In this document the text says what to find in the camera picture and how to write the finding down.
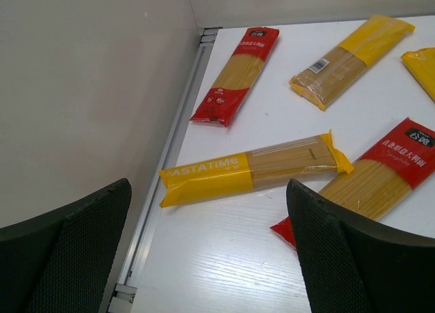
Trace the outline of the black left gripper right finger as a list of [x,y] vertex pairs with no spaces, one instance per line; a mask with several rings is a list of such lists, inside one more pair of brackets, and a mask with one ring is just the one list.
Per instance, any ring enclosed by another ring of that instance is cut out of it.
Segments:
[[434,239],[363,217],[295,179],[286,199],[312,312],[434,311]]

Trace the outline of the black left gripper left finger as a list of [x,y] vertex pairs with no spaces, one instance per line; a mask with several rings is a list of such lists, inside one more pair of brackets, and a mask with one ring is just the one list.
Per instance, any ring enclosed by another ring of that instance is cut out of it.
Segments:
[[98,312],[131,198],[123,178],[1,228],[1,311]]

